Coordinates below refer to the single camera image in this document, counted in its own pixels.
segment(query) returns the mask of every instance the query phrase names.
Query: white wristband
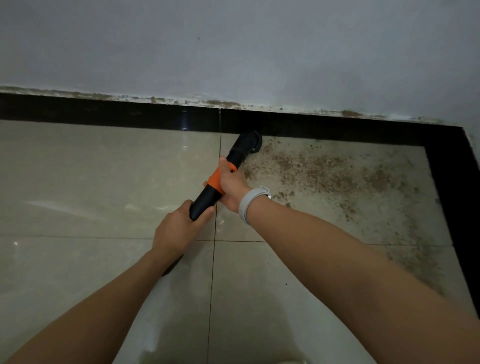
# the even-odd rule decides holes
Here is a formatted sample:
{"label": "white wristband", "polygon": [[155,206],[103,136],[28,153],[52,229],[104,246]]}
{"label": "white wristband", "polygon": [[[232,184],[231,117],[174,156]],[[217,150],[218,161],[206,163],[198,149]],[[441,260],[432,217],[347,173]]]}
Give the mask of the white wristband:
{"label": "white wristband", "polygon": [[250,225],[247,221],[247,210],[248,206],[252,203],[254,199],[258,196],[267,195],[269,199],[272,199],[272,195],[270,194],[270,190],[266,187],[254,188],[250,192],[248,192],[245,197],[240,202],[239,206],[239,216],[240,219],[247,225]]}

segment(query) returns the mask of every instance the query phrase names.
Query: person's hand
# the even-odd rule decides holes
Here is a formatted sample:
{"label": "person's hand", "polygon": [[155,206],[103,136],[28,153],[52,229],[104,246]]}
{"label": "person's hand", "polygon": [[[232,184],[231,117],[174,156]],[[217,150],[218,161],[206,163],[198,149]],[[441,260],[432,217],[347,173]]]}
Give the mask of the person's hand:
{"label": "person's hand", "polygon": [[220,171],[220,183],[225,191],[220,202],[230,211],[238,213],[240,202],[252,188],[248,186],[241,170],[236,172],[231,171],[230,165],[225,157],[220,157],[218,170]]}
{"label": "person's hand", "polygon": [[157,252],[162,259],[175,262],[187,250],[200,230],[215,214],[215,207],[211,206],[196,220],[190,219],[192,200],[185,201],[175,211],[169,213],[155,230],[152,251]]}

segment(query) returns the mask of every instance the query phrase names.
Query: white wall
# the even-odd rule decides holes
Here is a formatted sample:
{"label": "white wall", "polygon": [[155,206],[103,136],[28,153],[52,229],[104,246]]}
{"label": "white wall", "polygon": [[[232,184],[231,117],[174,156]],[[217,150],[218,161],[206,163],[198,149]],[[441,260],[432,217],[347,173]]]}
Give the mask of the white wall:
{"label": "white wall", "polygon": [[0,85],[425,116],[480,138],[479,14],[477,0],[4,0]]}

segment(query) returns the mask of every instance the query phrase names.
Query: orange grip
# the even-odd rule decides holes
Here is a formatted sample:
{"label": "orange grip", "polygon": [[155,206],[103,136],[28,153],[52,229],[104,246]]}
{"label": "orange grip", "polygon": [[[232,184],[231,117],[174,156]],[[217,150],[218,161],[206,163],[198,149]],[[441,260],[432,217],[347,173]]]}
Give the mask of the orange grip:
{"label": "orange grip", "polygon": [[[237,167],[235,167],[233,163],[228,162],[228,164],[230,165],[230,168],[232,168],[234,172],[237,171]],[[213,172],[213,174],[208,179],[208,184],[213,188],[215,188],[217,191],[219,191],[221,194],[225,194],[225,191],[223,190],[222,185],[220,183],[220,171],[218,170],[218,168],[215,170],[215,172]]]}

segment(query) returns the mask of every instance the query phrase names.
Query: wet floor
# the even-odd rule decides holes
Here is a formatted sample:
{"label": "wet floor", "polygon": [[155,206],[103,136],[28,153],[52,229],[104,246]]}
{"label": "wet floor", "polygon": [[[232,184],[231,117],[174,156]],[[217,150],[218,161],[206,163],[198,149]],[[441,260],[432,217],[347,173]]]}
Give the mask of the wet floor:
{"label": "wet floor", "polygon": [[[0,121],[0,361],[136,262],[236,138]],[[422,147],[265,137],[241,169],[475,312]],[[219,206],[198,239],[116,363],[373,362],[238,216]]]}

